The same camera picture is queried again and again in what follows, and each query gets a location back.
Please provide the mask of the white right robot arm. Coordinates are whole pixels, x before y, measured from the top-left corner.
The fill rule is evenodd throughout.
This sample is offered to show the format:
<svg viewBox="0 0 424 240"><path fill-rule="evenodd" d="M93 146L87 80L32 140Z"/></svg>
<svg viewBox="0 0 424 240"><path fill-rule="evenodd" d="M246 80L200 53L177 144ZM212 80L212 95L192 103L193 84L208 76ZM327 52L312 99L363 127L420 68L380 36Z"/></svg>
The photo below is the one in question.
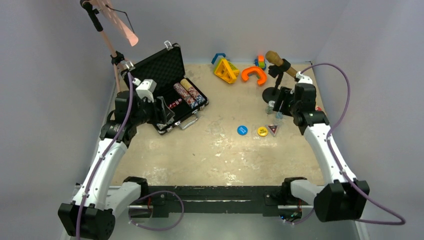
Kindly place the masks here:
<svg viewBox="0 0 424 240"><path fill-rule="evenodd" d="M293 118L318 161L325 185L319 187L305 177L288 177L282 183L280 198L288 204L298 199L308 203L321 222L358 220L367 202L360 192L368 195L370 187L346 165L333 142L326 114L316 110L316 97L316 88L309 83L281 87L274 111Z"/></svg>

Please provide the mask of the green 20 chip stack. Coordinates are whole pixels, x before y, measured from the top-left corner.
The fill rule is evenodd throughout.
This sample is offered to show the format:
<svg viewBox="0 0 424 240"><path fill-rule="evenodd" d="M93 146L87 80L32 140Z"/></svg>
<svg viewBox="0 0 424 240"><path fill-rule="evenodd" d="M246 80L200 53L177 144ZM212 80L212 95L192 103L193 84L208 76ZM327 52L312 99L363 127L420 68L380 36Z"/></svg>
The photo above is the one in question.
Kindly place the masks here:
<svg viewBox="0 0 424 240"><path fill-rule="evenodd" d="M274 106L275 106L275 101L270 100L268 102L266 109L265 109L265 112L266 112L267 115L271 115L274 112Z"/></svg>

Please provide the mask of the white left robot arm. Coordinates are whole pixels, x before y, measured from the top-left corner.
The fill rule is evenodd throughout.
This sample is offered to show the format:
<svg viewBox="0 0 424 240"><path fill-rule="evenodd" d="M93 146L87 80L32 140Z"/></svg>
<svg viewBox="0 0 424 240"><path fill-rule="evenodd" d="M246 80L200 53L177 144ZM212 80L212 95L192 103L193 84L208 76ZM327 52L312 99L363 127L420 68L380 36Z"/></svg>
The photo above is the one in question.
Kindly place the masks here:
<svg viewBox="0 0 424 240"><path fill-rule="evenodd" d="M147 180L127 177L109 193L118 163L127 152L137 127L172 119L164 98L138 91L123 91L100 130L97 152L88 174L70 203L62 203L58 217L70 237L77 240L108 240L117 218L133 202L142 205L151 197Z"/></svg>

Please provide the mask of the blue small blind button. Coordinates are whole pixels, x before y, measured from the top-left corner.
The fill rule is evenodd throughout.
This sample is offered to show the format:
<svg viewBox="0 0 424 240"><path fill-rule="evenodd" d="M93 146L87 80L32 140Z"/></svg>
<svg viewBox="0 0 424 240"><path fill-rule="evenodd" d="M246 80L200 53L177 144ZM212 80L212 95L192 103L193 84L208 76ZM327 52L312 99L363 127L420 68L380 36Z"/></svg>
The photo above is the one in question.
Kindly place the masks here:
<svg viewBox="0 0 424 240"><path fill-rule="evenodd" d="M245 125L239 125L237 127L237 133L241 136L245 136L248 133L248 128Z"/></svg>

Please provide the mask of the light blue 10 chip stack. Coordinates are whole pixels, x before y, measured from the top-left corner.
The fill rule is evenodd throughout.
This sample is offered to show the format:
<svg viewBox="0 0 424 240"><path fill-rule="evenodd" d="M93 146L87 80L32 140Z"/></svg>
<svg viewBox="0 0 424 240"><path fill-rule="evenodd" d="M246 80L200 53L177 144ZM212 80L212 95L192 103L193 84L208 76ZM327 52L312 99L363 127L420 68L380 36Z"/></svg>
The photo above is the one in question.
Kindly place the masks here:
<svg viewBox="0 0 424 240"><path fill-rule="evenodd" d="M284 117L284 115L281 112L277 112L276 115L275 115L275 118L278 119L278 120L282 120L283 117Z"/></svg>

